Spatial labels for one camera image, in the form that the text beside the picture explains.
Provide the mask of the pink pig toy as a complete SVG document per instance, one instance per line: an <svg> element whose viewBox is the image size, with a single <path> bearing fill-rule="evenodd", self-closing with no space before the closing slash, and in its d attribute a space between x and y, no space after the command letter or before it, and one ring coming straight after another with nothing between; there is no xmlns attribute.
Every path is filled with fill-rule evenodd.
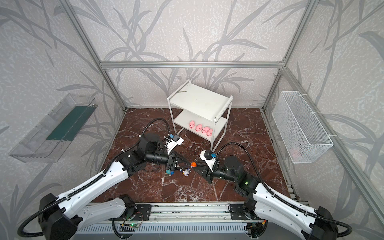
<svg viewBox="0 0 384 240"><path fill-rule="evenodd" d="M210 127L204 127L202 128L202 133L206 134L209 131Z"/></svg>
<svg viewBox="0 0 384 240"><path fill-rule="evenodd" d="M199 131L202 130L202 128L203 128L203 125L202 124L198 124L198 125L196 125L195 130L196 130L196 132L199 132Z"/></svg>
<svg viewBox="0 0 384 240"><path fill-rule="evenodd" d="M208 131L207 131L207 136L208 137L211 137L213 135L213 129L209 129Z"/></svg>
<svg viewBox="0 0 384 240"><path fill-rule="evenodd" d="M196 126L196 124L195 124L194 121L190 121L190 122L189 122L189 128L190 128L190 129L194 129L195 126Z"/></svg>

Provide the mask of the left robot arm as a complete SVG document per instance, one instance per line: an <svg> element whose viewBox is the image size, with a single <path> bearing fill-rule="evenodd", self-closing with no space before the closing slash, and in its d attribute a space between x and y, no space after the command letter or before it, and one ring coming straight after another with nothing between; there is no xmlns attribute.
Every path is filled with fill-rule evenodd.
<svg viewBox="0 0 384 240"><path fill-rule="evenodd" d="M143 170L148 163L165 165L167 170L174 171L183 159L174 148L183 142L179 135L170 134L164 142L156 134L142 134L133 147L123 150L100 173L58 196L44 196L39 211L19 226L18 236L69 240L83 227L123 216L134 205L129 197L118 197L93 207L87 205L112 186Z"/></svg>

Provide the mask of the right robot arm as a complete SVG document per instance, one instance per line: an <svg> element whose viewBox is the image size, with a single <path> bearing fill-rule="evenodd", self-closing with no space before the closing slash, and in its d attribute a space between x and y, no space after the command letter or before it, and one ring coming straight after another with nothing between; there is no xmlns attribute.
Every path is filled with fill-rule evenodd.
<svg viewBox="0 0 384 240"><path fill-rule="evenodd" d="M279 225L302 240L335 240L353 231L350 225L334 220L327 209L303 206L276 192L260 177L247 172L235 156L227 157L221 168L204 164L194 167L194 171L209 183L215 178L233 182L235 192L246 199L242 214L250 220Z"/></svg>

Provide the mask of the white two-tier shelf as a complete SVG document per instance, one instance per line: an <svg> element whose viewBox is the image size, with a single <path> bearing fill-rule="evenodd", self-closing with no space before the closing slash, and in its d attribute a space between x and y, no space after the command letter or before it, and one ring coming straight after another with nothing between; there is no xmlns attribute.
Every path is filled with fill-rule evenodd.
<svg viewBox="0 0 384 240"><path fill-rule="evenodd" d="M226 134L233 96L226 97L203 87L185 82L168 96L168 106L173 127L180 126L210 142L210 149L215 151ZM189 128L189 122L213 129L211 137Z"/></svg>

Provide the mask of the teal hooded Doraemon figure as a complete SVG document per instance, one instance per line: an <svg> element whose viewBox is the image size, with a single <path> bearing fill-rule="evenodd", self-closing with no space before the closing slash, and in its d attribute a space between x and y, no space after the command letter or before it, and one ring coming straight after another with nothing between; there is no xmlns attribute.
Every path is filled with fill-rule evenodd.
<svg viewBox="0 0 384 240"><path fill-rule="evenodd" d="M166 174L169 175L169 176L172 176L175 174L174 171L171 171L171 170L166 170Z"/></svg>

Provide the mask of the white hooded Doraemon figure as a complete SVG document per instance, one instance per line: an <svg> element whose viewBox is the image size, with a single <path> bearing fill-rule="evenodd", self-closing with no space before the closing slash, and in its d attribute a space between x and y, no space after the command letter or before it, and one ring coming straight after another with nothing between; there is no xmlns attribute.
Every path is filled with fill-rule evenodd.
<svg viewBox="0 0 384 240"><path fill-rule="evenodd" d="M188 177L190 172L191 172L191 169L181 169L180 170L182 172L182 174L185 176L185 177Z"/></svg>

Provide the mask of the pink toy in basket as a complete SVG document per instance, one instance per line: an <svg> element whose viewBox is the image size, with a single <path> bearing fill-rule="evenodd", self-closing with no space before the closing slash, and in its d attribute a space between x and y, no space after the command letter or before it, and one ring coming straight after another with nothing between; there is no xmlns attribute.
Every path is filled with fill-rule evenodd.
<svg viewBox="0 0 384 240"><path fill-rule="evenodd" d="M293 160L301 161L302 153L301 153L301 150L298 147L292 148L290 153L291 153L291 157L292 157Z"/></svg>

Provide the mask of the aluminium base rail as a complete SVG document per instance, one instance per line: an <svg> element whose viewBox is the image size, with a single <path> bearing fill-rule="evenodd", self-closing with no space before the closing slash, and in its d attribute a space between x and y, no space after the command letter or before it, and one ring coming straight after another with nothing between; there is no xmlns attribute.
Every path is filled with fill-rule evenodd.
<svg viewBox="0 0 384 240"><path fill-rule="evenodd" d="M239 203L157 203L132 207L120 198L101 204L73 204L65 201L59 205L64 209L66 217L83 219L80 228L111 219L153 223L261 221L248 219L241 213L242 206Z"/></svg>

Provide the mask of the clear plastic wall bin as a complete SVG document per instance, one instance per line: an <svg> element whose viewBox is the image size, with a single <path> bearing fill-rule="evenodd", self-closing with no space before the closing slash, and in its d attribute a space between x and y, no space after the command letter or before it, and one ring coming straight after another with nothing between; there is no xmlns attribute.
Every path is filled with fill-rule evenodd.
<svg viewBox="0 0 384 240"><path fill-rule="evenodd" d="M67 94L9 155L23 163L56 163L97 107L94 97Z"/></svg>

